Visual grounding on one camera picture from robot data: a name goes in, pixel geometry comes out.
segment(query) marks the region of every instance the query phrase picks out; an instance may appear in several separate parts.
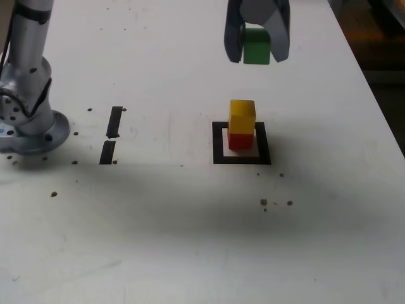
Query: yellow block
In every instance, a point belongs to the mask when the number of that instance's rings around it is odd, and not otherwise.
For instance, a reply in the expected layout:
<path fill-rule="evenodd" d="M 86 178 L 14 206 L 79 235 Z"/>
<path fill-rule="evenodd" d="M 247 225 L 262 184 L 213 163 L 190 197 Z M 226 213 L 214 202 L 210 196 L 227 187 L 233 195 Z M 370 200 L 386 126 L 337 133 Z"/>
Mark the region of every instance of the yellow block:
<path fill-rule="evenodd" d="M 228 128 L 233 134 L 254 134 L 256 110 L 253 100 L 231 100 Z"/>

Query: green block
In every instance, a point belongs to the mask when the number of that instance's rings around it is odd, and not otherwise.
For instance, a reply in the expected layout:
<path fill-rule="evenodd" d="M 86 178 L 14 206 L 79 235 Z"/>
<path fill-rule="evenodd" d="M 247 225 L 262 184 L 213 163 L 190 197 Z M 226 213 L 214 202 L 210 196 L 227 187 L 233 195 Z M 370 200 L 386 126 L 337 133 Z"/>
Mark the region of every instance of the green block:
<path fill-rule="evenodd" d="M 244 32 L 243 63 L 270 64 L 270 36 L 263 28 L 247 28 Z"/>

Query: black square outline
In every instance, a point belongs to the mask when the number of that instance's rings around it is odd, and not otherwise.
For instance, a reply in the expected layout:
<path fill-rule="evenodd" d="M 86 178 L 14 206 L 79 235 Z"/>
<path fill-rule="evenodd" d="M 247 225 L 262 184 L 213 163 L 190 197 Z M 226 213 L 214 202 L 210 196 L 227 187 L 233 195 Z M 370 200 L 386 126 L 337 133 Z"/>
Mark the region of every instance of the black square outline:
<path fill-rule="evenodd" d="M 256 139 L 259 157 L 237 157 L 223 155 L 222 129 L 228 128 L 228 122 L 213 122 L 213 155 L 215 165 L 271 165 L 264 122 L 256 122 Z"/>

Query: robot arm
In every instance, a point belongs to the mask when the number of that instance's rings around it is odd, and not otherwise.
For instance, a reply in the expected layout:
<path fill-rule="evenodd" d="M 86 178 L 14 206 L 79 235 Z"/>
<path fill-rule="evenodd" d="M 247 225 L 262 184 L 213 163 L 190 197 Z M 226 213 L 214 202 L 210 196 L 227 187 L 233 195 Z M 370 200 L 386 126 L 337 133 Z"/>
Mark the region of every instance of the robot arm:
<path fill-rule="evenodd" d="M 0 75 L 0 152 L 36 155 L 69 135 L 65 116 L 52 111 L 51 66 L 42 56 L 53 0 L 17 0 L 9 28 L 9 52 Z"/>
<path fill-rule="evenodd" d="M 70 133 L 67 118 L 49 104 L 51 66 L 43 57 L 54 0 L 15 1 L 9 55 L 0 66 L 0 152 L 36 155 L 57 148 Z M 289 13 L 288 0 L 229 0 L 225 49 L 230 61 L 240 61 L 246 22 L 263 26 L 275 59 L 287 59 Z"/>
<path fill-rule="evenodd" d="M 270 36 L 271 52 L 276 61 L 289 57 L 289 0 L 229 0 L 224 42 L 232 62 L 239 62 L 242 58 L 246 22 L 265 28 Z"/>

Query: black tape marking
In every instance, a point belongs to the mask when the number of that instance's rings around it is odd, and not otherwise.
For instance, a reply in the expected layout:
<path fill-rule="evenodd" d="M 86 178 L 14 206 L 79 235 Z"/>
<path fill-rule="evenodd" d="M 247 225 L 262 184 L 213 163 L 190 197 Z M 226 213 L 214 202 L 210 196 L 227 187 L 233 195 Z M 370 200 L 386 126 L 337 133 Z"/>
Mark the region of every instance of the black tape marking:
<path fill-rule="evenodd" d="M 222 129 L 228 128 L 228 122 L 213 122 L 213 156 L 214 164 L 223 165 L 271 165 L 264 122 L 256 122 L 256 140 L 259 157 L 238 157 L 223 155 Z"/>
<path fill-rule="evenodd" d="M 122 106 L 114 106 L 111 109 L 111 115 L 109 117 L 109 123 L 106 134 L 109 139 L 117 138 L 120 136 L 118 134 L 118 129 L 120 128 L 122 109 L 123 109 Z"/>
<path fill-rule="evenodd" d="M 100 156 L 100 165 L 111 165 L 113 163 L 115 141 L 105 141 Z"/>
<path fill-rule="evenodd" d="M 25 5 L 17 3 L 15 13 L 26 19 L 45 24 L 51 19 L 52 11 L 37 11 L 36 9 L 28 8 Z"/>

